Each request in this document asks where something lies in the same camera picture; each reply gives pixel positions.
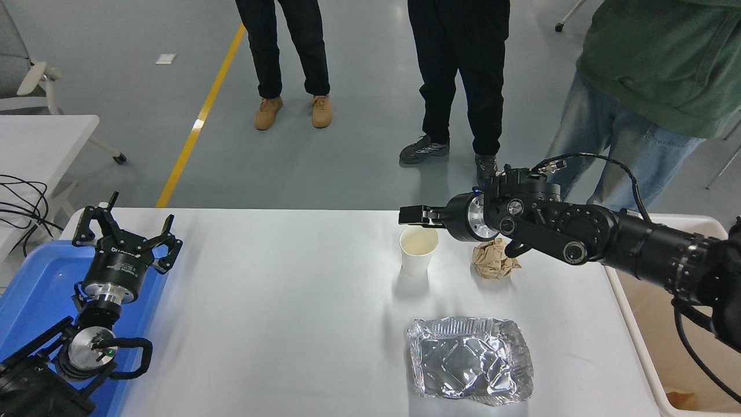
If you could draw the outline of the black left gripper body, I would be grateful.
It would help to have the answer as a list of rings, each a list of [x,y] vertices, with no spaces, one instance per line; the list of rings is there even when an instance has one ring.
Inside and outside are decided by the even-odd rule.
[[[138,296],[153,261],[146,239],[98,239],[90,269],[82,281],[87,296]]]

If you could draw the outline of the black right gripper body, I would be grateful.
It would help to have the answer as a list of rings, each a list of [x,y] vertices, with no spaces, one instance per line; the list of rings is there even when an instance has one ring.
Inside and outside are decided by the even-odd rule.
[[[474,193],[459,193],[443,208],[443,224],[448,233],[458,241],[474,242],[468,215]]]

